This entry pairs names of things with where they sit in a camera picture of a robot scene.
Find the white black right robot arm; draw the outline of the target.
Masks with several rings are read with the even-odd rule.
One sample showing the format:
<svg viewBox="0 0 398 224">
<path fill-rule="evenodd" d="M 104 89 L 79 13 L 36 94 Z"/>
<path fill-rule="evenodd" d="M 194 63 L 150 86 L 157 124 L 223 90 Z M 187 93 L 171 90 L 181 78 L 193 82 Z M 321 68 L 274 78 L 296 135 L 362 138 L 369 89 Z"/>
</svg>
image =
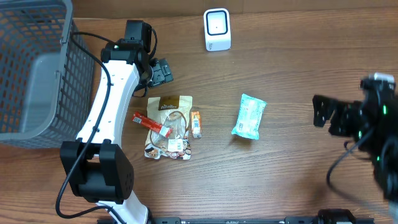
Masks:
<svg viewBox="0 0 398 224">
<path fill-rule="evenodd" d="M 332 136 L 352 138 L 354 148 L 369 154 L 374 178 L 384 198 L 397 202 L 397 83 L 392 75 L 373 73 L 361 80 L 363 101 L 341 101 L 322 95 L 312 99 L 313 124 Z"/>
</svg>

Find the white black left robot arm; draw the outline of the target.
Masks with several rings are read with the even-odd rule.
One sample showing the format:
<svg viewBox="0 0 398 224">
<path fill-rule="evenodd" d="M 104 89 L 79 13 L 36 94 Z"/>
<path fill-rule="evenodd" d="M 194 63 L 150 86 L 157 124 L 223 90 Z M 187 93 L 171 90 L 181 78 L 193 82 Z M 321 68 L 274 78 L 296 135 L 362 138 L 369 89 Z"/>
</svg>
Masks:
<svg viewBox="0 0 398 224">
<path fill-rule="evenodd" d="M 155 223 L 133 192 L 134 169 L 121 149 L 127 109 L 135 91 L 173 81 L 165 59 L 154 57 L 157 34 L 142 20 L 128 20 L 125 34 L 108 40 L 101 57 L 101 81 L 91 111 L 74 141 L 65 141 L 60 159 L 66 178 L 55 211 L 65 219 L 106 210 L 112 223 Z"/>
</svg>

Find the beige Pantree snack pouch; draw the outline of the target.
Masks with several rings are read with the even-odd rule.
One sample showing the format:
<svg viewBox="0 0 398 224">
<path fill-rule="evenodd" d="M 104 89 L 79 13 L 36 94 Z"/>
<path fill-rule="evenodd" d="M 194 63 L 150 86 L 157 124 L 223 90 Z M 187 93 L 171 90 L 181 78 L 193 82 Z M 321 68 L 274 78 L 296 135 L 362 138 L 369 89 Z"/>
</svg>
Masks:
<svg viewBox="0 0 398 224">
<path fill-rule="evenodd" d="M 148 99 L 147 117 L 172 128 L 168 137 L 155 131 L 149 131 L 145 143 L 144 155 L 147 158 L 189 160 L 192 149 L 189 138 L 191 96 L 162 96 Z"/>
</svg>

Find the small orange box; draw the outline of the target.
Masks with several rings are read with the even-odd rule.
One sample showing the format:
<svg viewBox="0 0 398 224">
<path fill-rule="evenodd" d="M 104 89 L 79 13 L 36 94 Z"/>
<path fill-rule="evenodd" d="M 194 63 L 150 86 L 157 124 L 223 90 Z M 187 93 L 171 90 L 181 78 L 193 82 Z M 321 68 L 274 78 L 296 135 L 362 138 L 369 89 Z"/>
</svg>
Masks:
<svg viewBox="0 0 398 224">
<path fill-rule="evenodd" d="M 191 112 L 192 119 L 192 135 L 195 139 L 201 138 L 201 116 L 199 111 Z"/>
</svg>

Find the teal wet wipes pack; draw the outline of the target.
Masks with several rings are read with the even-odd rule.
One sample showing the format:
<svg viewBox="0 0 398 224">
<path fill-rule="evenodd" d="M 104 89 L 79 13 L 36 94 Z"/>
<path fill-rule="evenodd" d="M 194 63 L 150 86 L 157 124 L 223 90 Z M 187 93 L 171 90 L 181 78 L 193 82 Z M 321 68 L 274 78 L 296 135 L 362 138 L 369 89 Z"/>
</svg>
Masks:
<svg viewBox="0 0 398 224">
<path fill-rule="evenodd" d="M 259 127 L 267 103 L 258 98 L 242 94 L 238 118 L 231 134 L 258 140 Z"/>
</svg>

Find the red snack stick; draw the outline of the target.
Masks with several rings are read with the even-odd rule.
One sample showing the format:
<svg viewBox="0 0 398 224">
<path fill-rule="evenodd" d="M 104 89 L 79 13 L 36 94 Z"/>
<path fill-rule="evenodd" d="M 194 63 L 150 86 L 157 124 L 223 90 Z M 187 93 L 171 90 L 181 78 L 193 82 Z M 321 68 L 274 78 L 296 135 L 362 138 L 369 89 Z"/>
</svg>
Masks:
<svg viewBox="0 0 398 224">
<path fill-rule="evenodd" d="M 160 124 L 160 123 L 154 121 L 153 119 L 150 119 L 138 112 L 135 112 L 133 114 L 132 120 L 136 123 L 141 124 L 142 126 L 148 128 L 148 129 L 150 129 L 151 131 L 154 131 L 154 132 L 160 134 L 161 136 L 163 136 L 165 138 L 168 138 L 171 135 L 171 133 L 173 132 L 172 128 L 166 127 L 163 124 Z"/>
</svg>

